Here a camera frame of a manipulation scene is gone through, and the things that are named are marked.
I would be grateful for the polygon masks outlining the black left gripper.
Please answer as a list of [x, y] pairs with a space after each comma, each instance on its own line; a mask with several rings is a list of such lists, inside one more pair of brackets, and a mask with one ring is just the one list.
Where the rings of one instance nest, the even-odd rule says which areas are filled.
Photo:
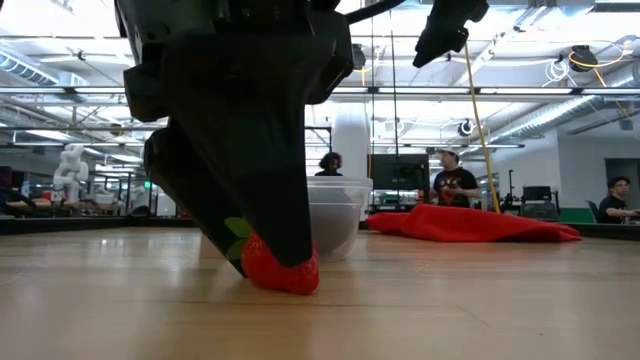
[[113, 0], [131, 115], [173, 118], [283, 266], [310, 259], [304, 109], [354, 70], [340, 0]]

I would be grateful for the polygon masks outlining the red cloth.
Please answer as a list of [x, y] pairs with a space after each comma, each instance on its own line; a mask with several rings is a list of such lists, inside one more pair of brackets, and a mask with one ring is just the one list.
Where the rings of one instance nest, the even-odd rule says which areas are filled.
[[566, 225], [471, 208], [420, 204], [406, 213], [381, 212], [367, 227], [386, 235], [435, 242], [572, 242], [580, 233]]

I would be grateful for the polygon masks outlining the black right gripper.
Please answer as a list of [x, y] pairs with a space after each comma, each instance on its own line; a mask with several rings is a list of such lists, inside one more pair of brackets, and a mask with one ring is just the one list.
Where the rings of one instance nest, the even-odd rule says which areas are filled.
[[447, 52], [460, 52], [469, 32], [467, 21], [481, 21], [489, 10], [487, 0], [434, 0], [428, 16], [428, 28], [415, 46], [413, 66], [421, 68]]

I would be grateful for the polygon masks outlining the green board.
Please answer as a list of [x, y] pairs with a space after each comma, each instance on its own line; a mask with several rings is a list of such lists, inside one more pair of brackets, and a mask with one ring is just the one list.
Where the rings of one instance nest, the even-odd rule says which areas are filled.
[[559, 221], [561, 223], [576, 223], [576, 224], [595, 224], [596, 220], [589, 208], [578, 207], [565, 207], [562, 208], [559, 215]]

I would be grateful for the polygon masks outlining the clear plastic tupperware container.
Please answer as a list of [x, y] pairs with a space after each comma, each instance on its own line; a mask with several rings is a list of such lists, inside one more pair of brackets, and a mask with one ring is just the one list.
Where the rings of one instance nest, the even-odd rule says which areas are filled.
[[[310, 176], [307, 178], [309, 210], [311, 203], [359, 203], [362, 205], [362, 218], [368, 207], [372, 186], [373, 182], [369, 178]], [[322, 261], [342, 260], [321, 257], [320, 259]]]

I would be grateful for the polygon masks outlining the long ceiling light strip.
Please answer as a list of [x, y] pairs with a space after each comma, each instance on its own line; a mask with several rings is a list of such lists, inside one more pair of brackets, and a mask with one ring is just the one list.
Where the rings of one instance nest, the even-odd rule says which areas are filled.
[[[475, 88], [476, 95], [519, 96], [640, 96], [640, 88], [606, 87], [606, 88], [536, 88], [536, 87], [484, 87]], [[0, 87], [0, 95], [18, 94], [110, 94], [124, 95], [123, 87]], [[337, 87], [332, 95], [470, 95], [467, 87]]]

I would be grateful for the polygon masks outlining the round brown fruit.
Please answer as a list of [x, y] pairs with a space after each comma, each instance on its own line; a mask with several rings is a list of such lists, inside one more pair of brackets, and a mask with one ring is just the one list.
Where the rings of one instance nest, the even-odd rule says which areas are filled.
[[352, 249], [359, 230], [359, 203], [311, 203], [312, 240], [322, 259], [342, 259]]

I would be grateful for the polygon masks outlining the black aluminium table frame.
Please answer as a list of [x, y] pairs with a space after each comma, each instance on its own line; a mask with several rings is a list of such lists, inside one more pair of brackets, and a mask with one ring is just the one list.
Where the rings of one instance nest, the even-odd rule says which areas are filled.
[[[640, 225], [567, 223], [583, 237], [640, 242]], [[77, 217], [0, 219], [0, 236], [127, 227], [195, 228], [189, 219], [156, 217]]]

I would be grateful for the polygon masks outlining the black monitor on cart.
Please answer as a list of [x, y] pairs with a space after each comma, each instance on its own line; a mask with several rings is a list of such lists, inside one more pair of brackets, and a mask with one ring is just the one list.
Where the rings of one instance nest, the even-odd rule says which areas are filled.
[[547, 222], [559, 221], [558, 192], [550, 186], [524, 186], [520, 215]]

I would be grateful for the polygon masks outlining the large red toy strawberry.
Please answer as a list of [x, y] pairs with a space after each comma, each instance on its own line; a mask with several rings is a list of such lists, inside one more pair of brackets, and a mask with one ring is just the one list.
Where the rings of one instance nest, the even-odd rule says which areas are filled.
[[224, 220], [227, 228], [238, 237], [227, 250], [228, 260], [238, 260], [251, 283], [262, 289], [277, 290], [298, 295], [310, 295], [319, 285], [319, 256], [313, 249], [312, 257], [295, 267], [282, 266], [266, 243], [239, 217]]

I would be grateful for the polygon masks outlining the wooden background table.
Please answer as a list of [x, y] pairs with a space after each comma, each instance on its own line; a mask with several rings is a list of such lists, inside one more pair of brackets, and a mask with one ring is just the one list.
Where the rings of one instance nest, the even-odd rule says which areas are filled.
[[36, 199], [32, 206], [26, 204], [25, 211], [38, 217], [86, 217], [112, 216], [121, 210], [119, 203], [97, 203], [93, 200], [79, 202], [52, 202], [46, 199]]

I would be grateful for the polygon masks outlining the person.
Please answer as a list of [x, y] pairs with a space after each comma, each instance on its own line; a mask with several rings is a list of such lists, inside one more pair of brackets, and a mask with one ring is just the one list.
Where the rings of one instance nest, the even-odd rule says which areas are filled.
[[319, 162], [321, 170], [315, 176], [341, 176], [342, 156], [337, 152], [328, 152]]
[[625, 224], [630, 218], [640, 216], [640, 209], [627, 207], [630, 180], [619, 176], [608, 182], [608, 195], [598, 205], [597, 220], [602, 224]]
[[473, 199], [480, 197], [480, 189], [474, 175], [459, 166], [458, 154], [447, 148], [436, 151], [442, 170], [433, 180], [429, 192], [431, 200], [440, 206], [469, 208]]

